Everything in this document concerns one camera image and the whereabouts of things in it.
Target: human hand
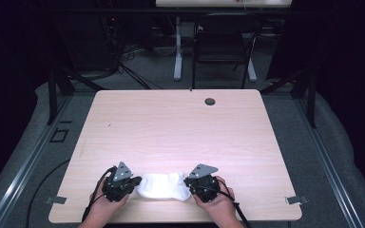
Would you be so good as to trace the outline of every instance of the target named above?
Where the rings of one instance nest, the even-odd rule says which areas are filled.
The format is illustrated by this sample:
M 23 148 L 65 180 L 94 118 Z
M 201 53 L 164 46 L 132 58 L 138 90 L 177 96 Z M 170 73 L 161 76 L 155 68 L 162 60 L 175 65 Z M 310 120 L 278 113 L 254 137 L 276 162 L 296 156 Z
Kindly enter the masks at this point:
M 223 178 L 217 176 L 216 179 L 219 181 L 221 191 L 234 198 L 234 191 L 232 188 L 225 186 L 226 182 Z M 241 223 L 236 218 L 236 208 L 233 206 L 233 202 L 228 197 L 218 194 L 210 202 L 202 202 L 202 200 L 194 195 L 195 202 L 201 209 L 203 209 L 209 217 L 220 227 L 220 228 L 242 228 Z
M 103 184 L 105 181 L 106 179 L 100 183 L 96 194 L 96 201 L 91 205 L 85 221 L 78 226 L 79 228 L 102 228 L 108 223 L 114 213 L 126 205 L 129 194 L 125 195 L 120 201 L 110 201 L 104 196 Z

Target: gray carpet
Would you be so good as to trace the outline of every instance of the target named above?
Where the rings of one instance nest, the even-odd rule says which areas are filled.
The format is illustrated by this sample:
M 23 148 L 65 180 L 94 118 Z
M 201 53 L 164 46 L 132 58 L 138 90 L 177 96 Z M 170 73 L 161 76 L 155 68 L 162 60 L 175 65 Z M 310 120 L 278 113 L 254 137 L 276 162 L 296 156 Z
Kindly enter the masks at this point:
M 246 88 L 263 89 L 269 84 L 265 82 L 271 56 L 276 41 L 266 38 L 258 39 L 253 55 L 253 63 L 259 80 L 256 83 L 247 83 Z M 174 81 L 174 53 L 160 55 L 150 51 L 136 51 L 134 58 L 125 61 L 125 65 L 145 76 L 147 80 L 164 89 L 188 89 L 190 87 L 190 48 L 184 48 L 182 80 Z M 232 74 L 241 75 L 240 68 Z M 108 89 L 143 89 L 125 72 L 117 73 L 110 77 L 94 81 Z M 43 143 L 42 156 L 38 158 L 32 175 L 29 177 L 20 197 L 16 199 L 13 208 L 8 210 L 3 227 L 26 227 L 27 213 L 30 200 L 42 179 L 53 170 L 55 166 L 70 158 L 77 142 L 86 114 L 93 100 L 94 92 L 79 82 L 73 82 L 77 89 L 74 96 L 67 98 L 59 93 L 59 100 L 67 104 L 64 112 L 51 129 L 66 130 L 67 136 L 63 142 Z M 219 86 L 214 82 L 204 81 L 203 86 Z M 349 227 L 348 222 L 336 199 L 332 184 L 324 172 L 313 137 L 310 135 L 307 123 L 303 120 L 303 112 L 298 108 L 298 101 L 294 101 L 287 93 L 291 86 L 280 88 L 277 93 L 262 96 L 272 126 L 276 133 L 280 150 L 286 162 L 289 175 L 300 196 L 306 196 L 310 202 L 303 204 L 303 216 L 300 220 L 291 223 L 292 227 Z M 40 137 L 47 131 L 48 121 L 48 86 L 42 85 L 36 91 L 39 95 L 39 104 L 34 116 L 26 130 L 22 141 L 13 152 L 10 161 L 0 176 L 0 202 L 16 173 L 23 162 L 33 153 Z M 365 227 L 365 181 L 353 164 L 353 152 L 346 132 L 340 122 L 324 102 L 317 96 L 317 133 L 324 142 L 329 155 L 340 175 L 349 197 L 354 203 L 363 225 Z M 54 171 L 41 185 L 33 201 L 29 227 L 76 227 L 77 224 L 52 224 L 48 221 L 50 205 L 44 203 L 47 197 L 56 196 L 65 174 L 67 163 Z M 288 227 L 287 222 L 251 222 L 252 227 Z M 194 224 L 148 224 L 120 225 L 117 227 L 194 227 Z M 203 224 L 196 227 L 214 227 L 212 224 Z

